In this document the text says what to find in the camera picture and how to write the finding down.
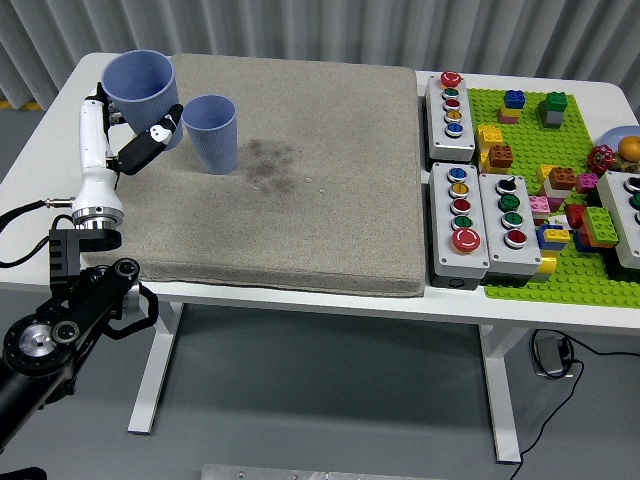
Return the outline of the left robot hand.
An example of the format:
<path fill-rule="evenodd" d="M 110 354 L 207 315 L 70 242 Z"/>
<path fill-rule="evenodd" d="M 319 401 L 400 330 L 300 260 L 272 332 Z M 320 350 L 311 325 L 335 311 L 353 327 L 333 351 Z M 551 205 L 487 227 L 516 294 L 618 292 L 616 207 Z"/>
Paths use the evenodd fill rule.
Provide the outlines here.
<path fill-rule="evenodd" d="M 72 201 L 72 218 L 79 228 L 111 228 L 124 218 L 124 207 L 116 195 L 118 175 L 133 176 L 164 152 L 177 137 L 183 106 L 176 103 L 149 129 L 137 134 L 118 153 L 109 143 L 112 126 L 109 100 L 101 85 L 80 107 L 79 151 L 82 187 Z"/>

